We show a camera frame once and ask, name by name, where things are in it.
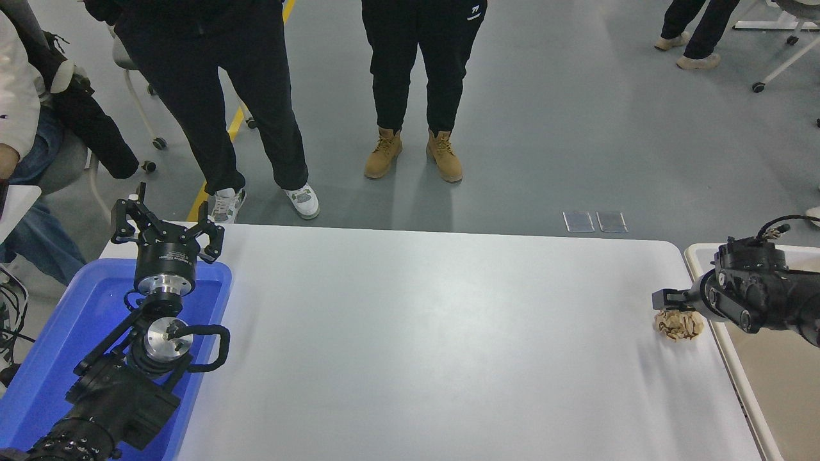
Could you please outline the seated person's hand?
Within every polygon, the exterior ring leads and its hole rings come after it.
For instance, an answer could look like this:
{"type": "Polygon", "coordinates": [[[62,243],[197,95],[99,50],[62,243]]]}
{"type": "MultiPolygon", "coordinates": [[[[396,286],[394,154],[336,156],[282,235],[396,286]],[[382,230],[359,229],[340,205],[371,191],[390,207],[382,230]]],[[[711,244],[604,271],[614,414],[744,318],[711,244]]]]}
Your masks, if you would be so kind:
{"type": "Polygon", "coordinates": [[[1,180],[9,180],[13,172],[17,169],[20,161],[20,154],[17,149],[12,148],[8,144],[0,143],[0,178],[1,180]]]}

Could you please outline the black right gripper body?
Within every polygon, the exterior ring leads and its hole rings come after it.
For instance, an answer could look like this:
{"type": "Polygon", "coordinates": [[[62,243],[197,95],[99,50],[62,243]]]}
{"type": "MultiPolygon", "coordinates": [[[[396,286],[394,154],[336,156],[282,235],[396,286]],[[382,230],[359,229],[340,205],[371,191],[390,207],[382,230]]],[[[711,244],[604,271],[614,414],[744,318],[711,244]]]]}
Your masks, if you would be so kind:
{"type": "Polygon", "coordinates": [[[707,271],[705,274],[700,275],[689,290],[689,300],[691,301],[689,305],[709,321],[725,321],[725,315],[715,309],[711,303],[710,293],[711,289],[714,288],[714,283],[714,271],[707,271]]]}

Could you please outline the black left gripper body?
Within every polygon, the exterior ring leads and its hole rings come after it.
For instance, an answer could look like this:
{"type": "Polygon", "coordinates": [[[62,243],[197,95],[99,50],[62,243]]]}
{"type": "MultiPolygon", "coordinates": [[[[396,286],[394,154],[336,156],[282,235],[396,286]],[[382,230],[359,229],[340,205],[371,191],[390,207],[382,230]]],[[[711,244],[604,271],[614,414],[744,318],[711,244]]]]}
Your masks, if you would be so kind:
{"type": "Polygon", "coordinates": [[[194,277],[199,243],[196,240],[179,240],[178,234],[168,231],[168,240],[161,240],[163,234],[154,229],[141,232],[137,238],[138,256],[136,277],[154,277],[170,274],[180,277],[194,277]]]}

